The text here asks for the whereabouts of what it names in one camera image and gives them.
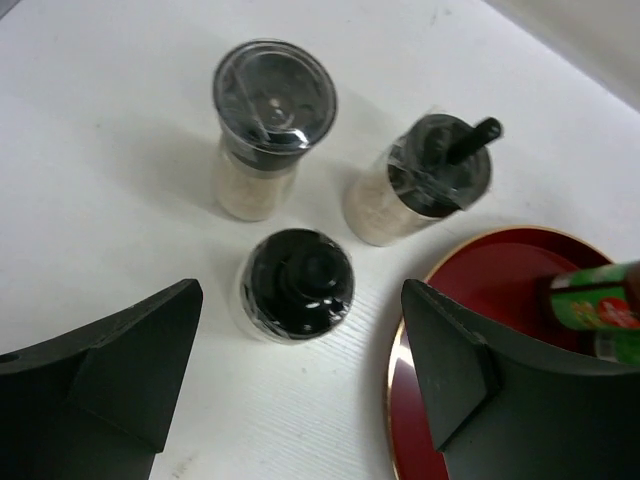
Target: bottle cap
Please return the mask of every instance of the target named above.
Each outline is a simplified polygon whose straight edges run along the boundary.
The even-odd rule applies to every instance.
[[[486,147],[457,164],[447,163],[451,145],[473,130],[451,115],[427,115],[392,148],[389,180],[407,207],[426,217],[444,218],[484,195],[491,181]]]
[[[314,57],[279,40],[239,45],[218,65],[213,100],[225,142],[247,165],[287,168],[333,125],[337,96]]]
[[[259,327],[290,340],[327,333],[346,317],[354,276],[344,251],[322,233],[275,233],[251,254],[243,275],[245,310]]]

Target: clear plastic lid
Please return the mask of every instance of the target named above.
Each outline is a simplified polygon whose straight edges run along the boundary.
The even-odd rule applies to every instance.
[[[226,140],[241,156],[299,157],[327,134],[337,109],[322,65],[279,40],[254,40],[228,53],[215,73],[213,99]]]
[[[474,129],[445,114],[427,115],[391,149],[388,173],[398,197],[412,210],[429,217],[445,217],[478,200],[491,181],[491,158],[486,147],[452,163],[452,145]]]

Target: white wood grain surface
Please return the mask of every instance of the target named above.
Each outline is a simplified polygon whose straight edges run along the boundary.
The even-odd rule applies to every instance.
[[[278,37],[317,56],[340,111],[273,219],[213,203],[221,56]],[[0,351],[66,332],[184,277],[205,304],[153,480],[390,479],[383,377],[404,278],[509,224],[637,258],[640,116],[480,0],[23,0],[0,23]],[[491,192],[397,246],[359,242],[345,187],[430,109],[493,115]],[[242,257],[286,227],[353,257],[335,334],[256,343],[228,318]]]

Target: red lacquer tray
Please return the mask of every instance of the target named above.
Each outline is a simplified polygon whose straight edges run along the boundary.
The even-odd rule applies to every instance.
[[[513,227],[464,243],[436,265],[425,281],[478,313],[577,351],[575,332],[541,319],[535,282],[608,263],[605,255],[569,235],[539,227]],[[448,480],[444,457],[431,443],[404,322],[393,343],[387,375],[387,416],[396,476],[399,480]]]

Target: glass jar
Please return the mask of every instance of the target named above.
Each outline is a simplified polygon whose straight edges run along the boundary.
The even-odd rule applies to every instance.
[[[333,82],[304,50],[255,40],[220,62],[213,98],[222,129],[216,198],[234,217],[264,220],[289,196],[300,158],[329,132]]]
[[[243,262],[230,311],[251,337],[296,344],[342,323],[354,288],[349,258],[337,243],[312,230],[282,230],[258,244]]]
[[[214,172],[218,203],[229,214],[247,222],[265,220],[291,193],[296,164],[273,172],[241,162],[221,139]]]
[[[452,146],[473,132],[450,115],[420,119],[347,191],[343,211],[353,233],[371,245],[390,245],[477,201],[491,179],[488,150],[447,161]]]

